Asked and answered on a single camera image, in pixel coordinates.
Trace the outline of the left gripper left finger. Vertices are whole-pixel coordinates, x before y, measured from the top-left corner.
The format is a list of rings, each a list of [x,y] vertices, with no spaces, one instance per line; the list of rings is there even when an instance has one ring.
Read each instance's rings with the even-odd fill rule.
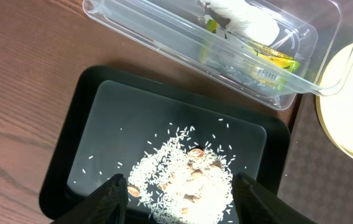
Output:
[[[126,178],[116,174],[51,224],[124,224],[127,205]]]

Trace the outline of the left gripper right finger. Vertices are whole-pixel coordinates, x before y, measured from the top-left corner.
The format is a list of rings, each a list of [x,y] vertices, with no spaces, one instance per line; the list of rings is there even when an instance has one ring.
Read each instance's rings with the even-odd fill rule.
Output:
[[[232,196],[242,224],[315,224],[243,172],[233,177]]]

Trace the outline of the rice and nuts pile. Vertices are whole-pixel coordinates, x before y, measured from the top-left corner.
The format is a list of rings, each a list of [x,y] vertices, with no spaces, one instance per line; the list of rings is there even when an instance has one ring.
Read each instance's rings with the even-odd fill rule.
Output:
[[[87,196],[114,174],[129,208],[155,223],[237,223],[232,179],[241,122],[210,116],[89,120],[67,179]]]

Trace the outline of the green snack wrapper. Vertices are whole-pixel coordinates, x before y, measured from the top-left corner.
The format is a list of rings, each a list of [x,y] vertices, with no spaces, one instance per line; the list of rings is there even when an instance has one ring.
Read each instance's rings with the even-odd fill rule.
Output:
[[[277,75],[275,69],[293,73],[300,67],[293,57],[226,31],[212,19],[207,22],[206,30],[242,52],[237,55],[206,40],[199,55],[200,62],[222,70],[241,84],[280,91],[287,81]]]

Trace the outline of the white tissue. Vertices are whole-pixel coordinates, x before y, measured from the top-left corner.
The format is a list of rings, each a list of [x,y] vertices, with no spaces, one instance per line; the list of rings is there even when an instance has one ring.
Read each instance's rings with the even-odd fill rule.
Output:
[[[226,31],[262,45],[272,44],[280,28],[272,15],[245,0],[201,0],[205,11]]]

